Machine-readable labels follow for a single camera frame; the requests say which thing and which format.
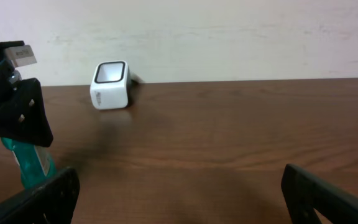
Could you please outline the white barcode scanner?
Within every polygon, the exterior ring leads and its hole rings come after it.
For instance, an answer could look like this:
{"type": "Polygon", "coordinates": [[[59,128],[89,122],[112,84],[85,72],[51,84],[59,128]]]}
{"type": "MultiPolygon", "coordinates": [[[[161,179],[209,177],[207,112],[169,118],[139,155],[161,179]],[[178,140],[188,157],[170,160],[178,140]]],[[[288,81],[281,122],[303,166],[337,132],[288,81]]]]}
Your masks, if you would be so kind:
{"type": "Polygon", "coordinates": [[[126,61],[98,64],[89,89],[93,106],[98,110],[127,107],[131,83],[131,72],[126,61]]]}

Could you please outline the teal mouthwash bottle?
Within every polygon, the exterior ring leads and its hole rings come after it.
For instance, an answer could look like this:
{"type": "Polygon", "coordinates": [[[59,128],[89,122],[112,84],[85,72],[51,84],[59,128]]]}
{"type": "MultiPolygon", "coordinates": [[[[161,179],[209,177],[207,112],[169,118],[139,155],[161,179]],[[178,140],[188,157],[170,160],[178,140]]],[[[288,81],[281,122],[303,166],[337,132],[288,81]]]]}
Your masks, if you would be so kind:
{"type": "Polygon", "coordinates": [[[55,163],[49,151],[40,146],[1,138],[4,147],[12,151],[19,165],[21,182],[29,189],[57,173],[55,163]]]}

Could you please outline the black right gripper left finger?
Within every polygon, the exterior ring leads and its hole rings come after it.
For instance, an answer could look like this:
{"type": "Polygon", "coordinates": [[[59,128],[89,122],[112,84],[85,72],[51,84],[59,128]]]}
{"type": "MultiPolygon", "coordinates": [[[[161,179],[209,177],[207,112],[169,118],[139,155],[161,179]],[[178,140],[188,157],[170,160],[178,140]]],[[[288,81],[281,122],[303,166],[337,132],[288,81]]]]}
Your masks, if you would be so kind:
{"type": "Polygon", "coordinates": [[[0,203],[0,224],[70,224],[80,192],[76,170],[67,167],[53,177],[0,203]]]}

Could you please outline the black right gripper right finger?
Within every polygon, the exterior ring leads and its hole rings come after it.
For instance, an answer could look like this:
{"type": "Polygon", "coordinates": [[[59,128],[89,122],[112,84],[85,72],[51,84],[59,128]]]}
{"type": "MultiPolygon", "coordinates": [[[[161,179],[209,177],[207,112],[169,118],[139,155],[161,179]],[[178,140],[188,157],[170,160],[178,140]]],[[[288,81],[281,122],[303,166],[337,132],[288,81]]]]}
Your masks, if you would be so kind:
{"type": "Polygon", "coordinates": [[[294,164],[287,164],[281,189],[293,223],[358,223],[358,198],[294,164]]]}

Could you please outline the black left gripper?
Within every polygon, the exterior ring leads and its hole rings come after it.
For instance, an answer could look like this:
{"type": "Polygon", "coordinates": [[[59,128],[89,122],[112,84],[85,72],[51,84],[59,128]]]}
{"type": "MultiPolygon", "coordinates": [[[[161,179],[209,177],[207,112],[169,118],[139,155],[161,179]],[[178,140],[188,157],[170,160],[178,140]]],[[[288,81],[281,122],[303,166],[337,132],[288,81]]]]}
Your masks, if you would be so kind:
{"type": "Polygon", "coordinates": [[[13,66],[8,65],[4,51],[22,47],[24,42],[0,42],[0,137],[36,146],[49,147],[53,141],[45,113],[40,82],[35,78],[7,84],[13,66]]]}

